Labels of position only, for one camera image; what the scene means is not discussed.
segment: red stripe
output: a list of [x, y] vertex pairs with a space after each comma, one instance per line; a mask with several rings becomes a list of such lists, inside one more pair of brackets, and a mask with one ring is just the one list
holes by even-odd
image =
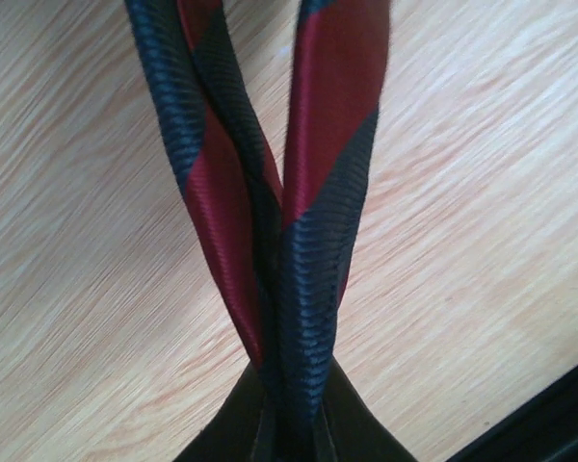
[[182, 29], [191, 50], [197, 47], [214, 12], [222, 7], [222, 0], [177, 0]]
[[258, 368], [263, 346], [249, 197], [235, 147], [207, 105], [205, 120], [203, 146], [189, 173], [184, 200], [229, 315]]
[[379, 101], [389, 0], [338, 0], [296, 37], [285, 150], [283, 227], [312, 204], [336, 157]]

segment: red and blue striped tie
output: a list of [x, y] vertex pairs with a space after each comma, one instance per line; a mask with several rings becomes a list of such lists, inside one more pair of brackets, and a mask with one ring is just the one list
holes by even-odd
[[283, 431], [307, 446], [368, 186], [389, 0], [303, 0], [281, 187], [221, 0], [126, 0], [205, 258]]

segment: wood floor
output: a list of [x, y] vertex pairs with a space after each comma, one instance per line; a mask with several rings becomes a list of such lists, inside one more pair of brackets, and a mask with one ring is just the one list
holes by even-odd
[[[296, 0], [225, 1], [279, 162]], [[578, 0], [400, 0], [337, 356], [420, 461], [578, 364]], [[120, 0], [0, 0], [0, 462], [171, 461], [246, 364]]]

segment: wooden surface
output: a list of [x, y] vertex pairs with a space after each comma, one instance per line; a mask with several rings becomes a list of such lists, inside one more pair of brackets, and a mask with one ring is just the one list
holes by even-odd
[[[227, 6], [280, 161], [297, 2]], [[578, 0], [393, 17], [337, 355], [442, 461], [578, 363]], [[0, 461], [171, 461], [245, 364], [122, 3], [0, 0]]]

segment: tabletop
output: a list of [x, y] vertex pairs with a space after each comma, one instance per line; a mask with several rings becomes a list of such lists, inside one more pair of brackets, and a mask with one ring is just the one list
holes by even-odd
[[[282, 162], [296, 0], [225, 1]], [[578, 364], [578, 0], [399, 0], [337, 358], [443, 461]], [[120, 0], [0, 0], [0, 461], [171, 461], [247, 364]]]

